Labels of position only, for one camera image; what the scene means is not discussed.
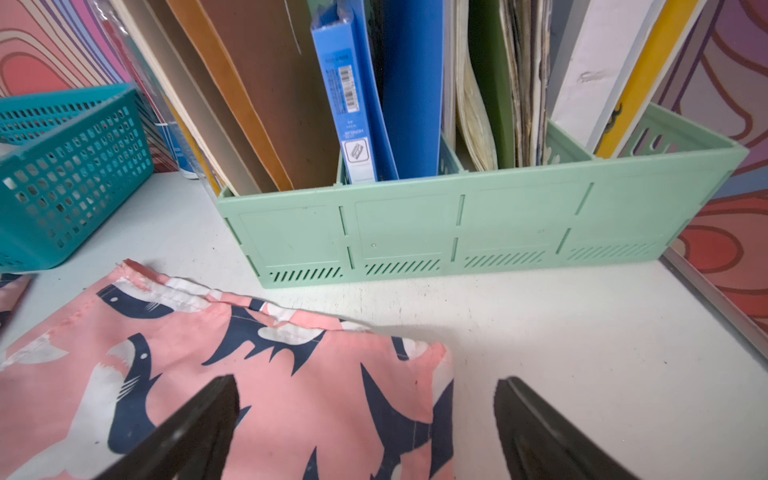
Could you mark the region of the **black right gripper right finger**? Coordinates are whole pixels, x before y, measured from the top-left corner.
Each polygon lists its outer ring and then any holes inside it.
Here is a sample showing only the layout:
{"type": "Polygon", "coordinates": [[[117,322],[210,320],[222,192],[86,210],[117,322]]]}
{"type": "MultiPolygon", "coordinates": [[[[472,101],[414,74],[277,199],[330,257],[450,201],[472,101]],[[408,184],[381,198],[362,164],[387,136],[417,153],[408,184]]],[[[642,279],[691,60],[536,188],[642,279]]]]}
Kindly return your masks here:
{"type": "Polygon", "coordinates": [[[513,479],[635,477],[518,377],[497,382],[493,407],[513,479]]]}

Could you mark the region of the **pink shark print shorts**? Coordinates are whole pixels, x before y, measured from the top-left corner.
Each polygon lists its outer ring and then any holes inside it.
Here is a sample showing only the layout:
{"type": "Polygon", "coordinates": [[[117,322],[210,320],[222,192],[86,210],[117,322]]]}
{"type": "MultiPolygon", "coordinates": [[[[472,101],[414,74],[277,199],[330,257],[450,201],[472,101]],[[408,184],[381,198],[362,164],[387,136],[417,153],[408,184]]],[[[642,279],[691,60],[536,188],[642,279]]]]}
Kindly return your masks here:
{"type": "Polygon", "coordinates": [[[125,261],[1,354],[1,475],[92,479],[232,376],[227,479],[450,479],[453,365],[125,261]]]}

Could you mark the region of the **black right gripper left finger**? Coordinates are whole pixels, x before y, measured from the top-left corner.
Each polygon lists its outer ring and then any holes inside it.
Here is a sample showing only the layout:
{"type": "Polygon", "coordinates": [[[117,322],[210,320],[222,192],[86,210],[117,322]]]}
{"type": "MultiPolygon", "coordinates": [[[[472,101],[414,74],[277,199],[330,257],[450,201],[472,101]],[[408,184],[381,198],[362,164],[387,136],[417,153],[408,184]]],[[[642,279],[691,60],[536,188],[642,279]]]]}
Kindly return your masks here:
{"type": "Polygon", "coordinates": [[[211,380],[101,479],[220,479],[239,417],[232,375],[211,380]]]}

